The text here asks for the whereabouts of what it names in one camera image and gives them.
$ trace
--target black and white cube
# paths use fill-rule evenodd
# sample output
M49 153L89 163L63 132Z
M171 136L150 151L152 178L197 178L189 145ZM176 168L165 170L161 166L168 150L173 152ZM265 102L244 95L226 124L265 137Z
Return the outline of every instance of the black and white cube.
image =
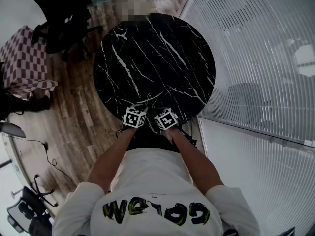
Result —
M146 112L134 108L127 108L123 118L123 124L134 128L141 127L144 124L146 114Z
M161 114L154 117L154 120L160 129L163 130L166 130L178 123L177 115L172 111L171 108L164 110Z

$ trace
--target white t-shirt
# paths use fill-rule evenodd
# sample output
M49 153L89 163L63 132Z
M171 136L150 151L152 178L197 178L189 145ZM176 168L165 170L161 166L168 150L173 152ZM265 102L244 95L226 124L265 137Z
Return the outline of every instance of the white t-shirt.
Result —
M127 151L104 194L83 182L68 196L53 236L221 236L222 220L241 236L260 235L240 189L194 187L179 153L158 148Z

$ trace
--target power cord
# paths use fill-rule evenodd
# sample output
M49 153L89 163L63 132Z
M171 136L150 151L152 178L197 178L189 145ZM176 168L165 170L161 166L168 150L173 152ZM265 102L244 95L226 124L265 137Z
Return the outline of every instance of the power cord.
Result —
M44 146L44 149L45 149L45 153L46 153L46 158L47 158L47 162L52 165L56 170L62 172L70 181L71 183L73 184L74 187L77 187L77 185L74 183L74 181L72 180L72 178L66 173L64 172L63 170L57 168L57 161L55 158L52 159L52 161L50 162L49 159L48 159L48 143L45 142L45 143L42 143L41 141L38 141L38 140L28 140L28 139L21 139L21 138L18 138L18 137L13 137L13 136L6 136L6 137L11 137L13 139L19 139L19 140L22 140L22 141L29 141L29 142L38 142L38 143L41 143L43 146Z

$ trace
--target red and white checkered tablecloth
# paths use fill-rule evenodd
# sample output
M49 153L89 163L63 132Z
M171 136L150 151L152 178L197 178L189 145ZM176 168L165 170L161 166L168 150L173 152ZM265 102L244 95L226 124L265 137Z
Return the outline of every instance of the red and white checkered tablecloth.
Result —
M33 30L20 28L0 50L4 87L17 97L36 88L53 91L58 82L47 79L46 41L32 45Z

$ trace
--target black marble table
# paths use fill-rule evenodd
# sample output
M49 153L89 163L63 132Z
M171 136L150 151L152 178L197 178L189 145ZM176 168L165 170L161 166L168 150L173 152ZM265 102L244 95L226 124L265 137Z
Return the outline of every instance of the black marble table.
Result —
M148 106L154 130L159 128L153 117L165 107L182 124L195 117L210 98L215 74L201 34L178 18L157 13L116 25L94 61L95 87L107 109L122 119L127 107Z

